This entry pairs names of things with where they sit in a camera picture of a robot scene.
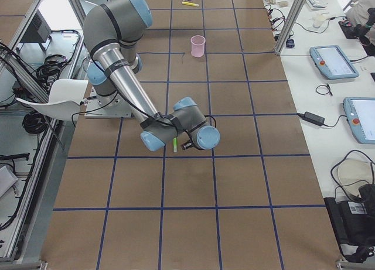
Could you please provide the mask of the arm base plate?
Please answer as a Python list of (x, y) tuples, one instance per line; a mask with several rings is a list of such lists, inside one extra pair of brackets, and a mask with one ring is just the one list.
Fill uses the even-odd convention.
[(131, 107), (115, 91), (109, 96), (100, 96), (94, 89), (93, 99), (86, 103), (86, 118), (131, 118)]

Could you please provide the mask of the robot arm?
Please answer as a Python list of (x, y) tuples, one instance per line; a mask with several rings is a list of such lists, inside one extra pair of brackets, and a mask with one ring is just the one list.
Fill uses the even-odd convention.
[[(129, 50), (151, 25), (152, 14), (145, 0), (111, 0), (99, 4), (84, 19), (86, 48), (131, 106), (143, 129), (141, 139), (150, 151), (157, 151), (182, 133), (189, 137), (183, 149), (214, 148), (220, 142), (220, 132), (209, 124), (192, 98), (181, 99), (174, 105), (173, 113), (162, 115), (138, 81), (132, 68), (136, 56), (131, 56)], [(121, 51), (122, 43), (126, 52)]]

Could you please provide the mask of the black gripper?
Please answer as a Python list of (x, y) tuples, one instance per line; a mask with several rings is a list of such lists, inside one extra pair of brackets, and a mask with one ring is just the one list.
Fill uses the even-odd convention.
[(181, 149), (183, 151), (187, 150), (187, 149), (190, 149), (190, 148), (194, 148), (195, 147), (195, 144), (194, 142), (190, 139), (188, 141), (186, 141), (185, 143), (181, 144)]

